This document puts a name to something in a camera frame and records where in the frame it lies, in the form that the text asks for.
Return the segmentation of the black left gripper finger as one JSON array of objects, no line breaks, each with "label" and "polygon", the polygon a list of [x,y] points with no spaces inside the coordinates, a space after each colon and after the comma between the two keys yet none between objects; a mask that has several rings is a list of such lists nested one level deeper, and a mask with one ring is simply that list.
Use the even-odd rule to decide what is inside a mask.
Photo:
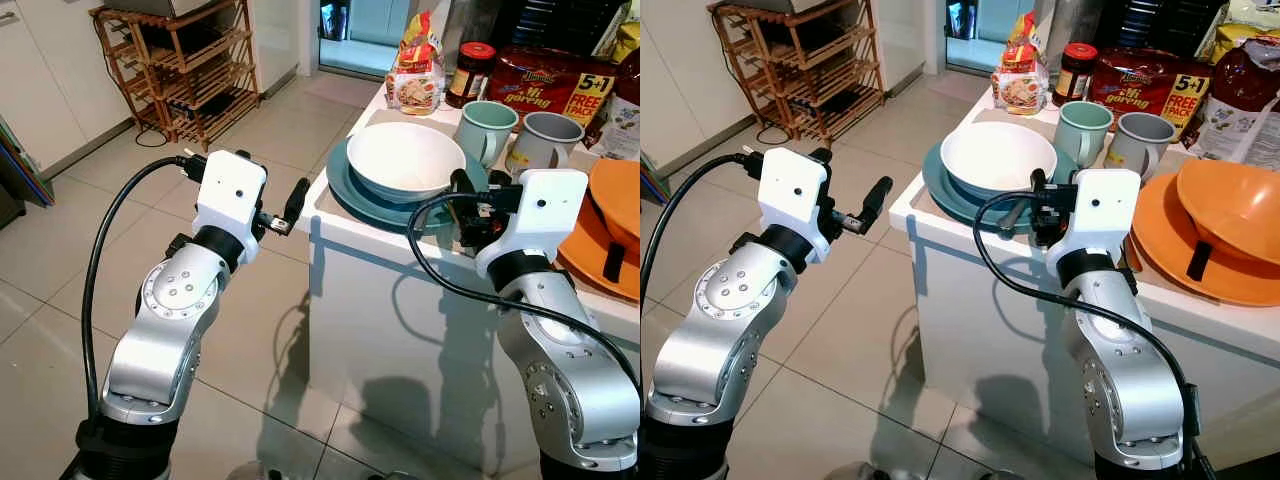
[{"label": "black left gripper finger", "polygon": [[884,200],[893,187],[893,179],[888,175],[881,177],[870,188],[863,201],[861,223],[874,224],[884,207]]},{"label": "black left gripper finger", "polygon": [[294,188],[291,191],[291,195],[285,201],[285,206],[283,210],[283,221],[285,221],[287,224],[296,224],[298,221],[300,215],[305,206],[305,196],[307,195],[308,189],[310,189],[308,178],[302,177],[296,182]]}]

